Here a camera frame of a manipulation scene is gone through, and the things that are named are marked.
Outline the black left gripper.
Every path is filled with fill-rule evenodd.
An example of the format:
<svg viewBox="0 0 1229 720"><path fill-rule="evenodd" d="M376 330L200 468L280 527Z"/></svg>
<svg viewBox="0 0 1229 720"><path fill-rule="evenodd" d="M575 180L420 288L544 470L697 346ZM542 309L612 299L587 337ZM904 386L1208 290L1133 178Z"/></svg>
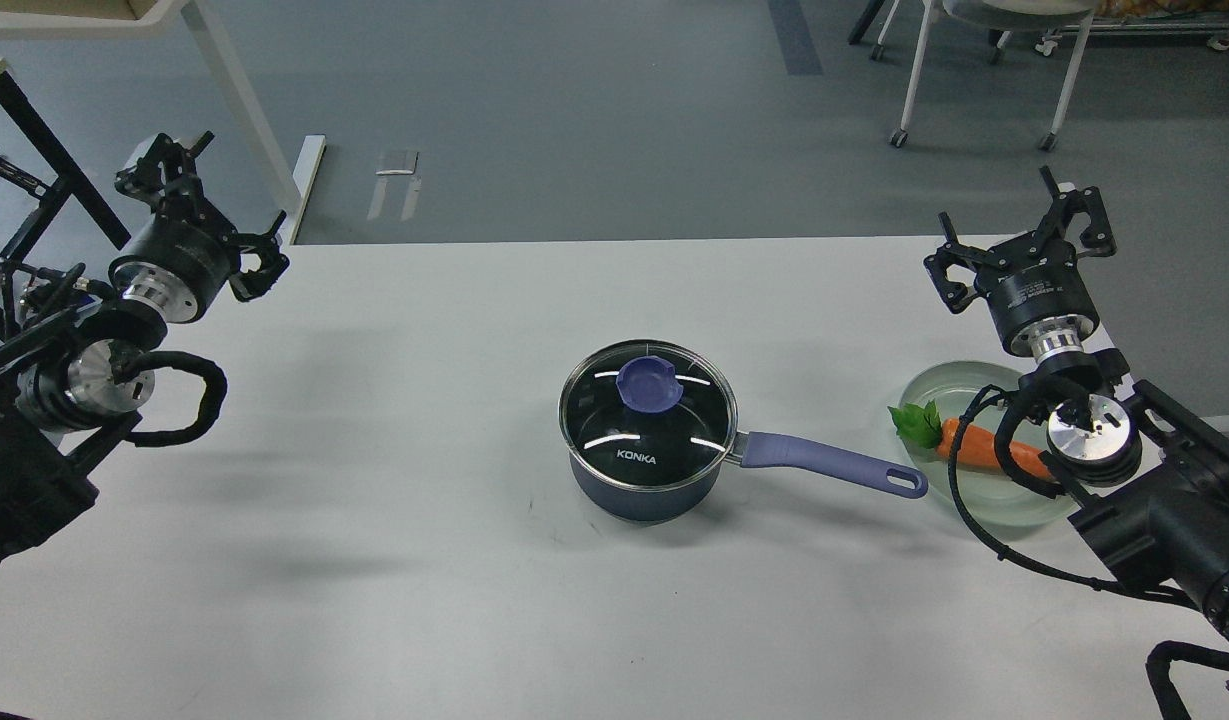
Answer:
<svg viewBox="0 0 1229 720"><path fill-rule="evenodd" d="M221 225L221 211L204 197L195 165L213 138L215 133L203 131L186 145L159 133L116 173L117 193L143 202L154 215L111 260L108 281L120 299L151 306L170 324L202 319L226 283L238 302L261 299L290 265L279 242L284 210L265 232L227 233L226 246L198 229ZM245 270L245 256L258 265Z"/></svg>

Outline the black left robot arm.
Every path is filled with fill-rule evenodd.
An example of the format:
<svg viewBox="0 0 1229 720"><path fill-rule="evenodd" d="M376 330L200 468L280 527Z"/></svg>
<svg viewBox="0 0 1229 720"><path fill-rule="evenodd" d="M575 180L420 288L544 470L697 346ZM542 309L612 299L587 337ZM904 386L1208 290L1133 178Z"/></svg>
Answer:
<svg viewBox="0 0 1229 720"><path fill-rule="evenodd" d="M93 507L88 475L117 446L188 445L218 421L224 370L162 342L224 288L242 302L265 295L290 263L284 211L243 233L204 195L195 161L211 140L161 133L116 174L149 220L106 281L0 251L0 565Z"/></svg>

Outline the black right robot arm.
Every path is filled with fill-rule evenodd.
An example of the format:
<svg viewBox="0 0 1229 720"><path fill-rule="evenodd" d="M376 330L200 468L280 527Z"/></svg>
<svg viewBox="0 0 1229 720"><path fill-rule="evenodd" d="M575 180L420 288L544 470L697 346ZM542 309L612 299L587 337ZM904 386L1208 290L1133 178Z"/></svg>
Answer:
<svg viewBox="0 0 1229 720"><path fill-rule="evenodd" d="M1040 170L1050 208L1034 231L989 249L964 243L948 213L941 243L924 268L954 315L983 300L1000 346L1034 360L1016 389L984 386L957 419L948 448L954 509L1000 562L1093 591L1195 609L1227 650L1163 641L1145 678L1164 719L1188 718L1171 679L1176 662L1225 671L1229 693L1229 439L1149 381L1113 392L1129 375L1117 348L1089 351L1100 324L1082 281L1084 258L1116 252L1097 187L1063 188ZM986 407L1003 415L986 455L1016 487L1070 498L1068 523L1109 570L1082 577L1031 559L984 530L960 491L965 437Z"/></svg>

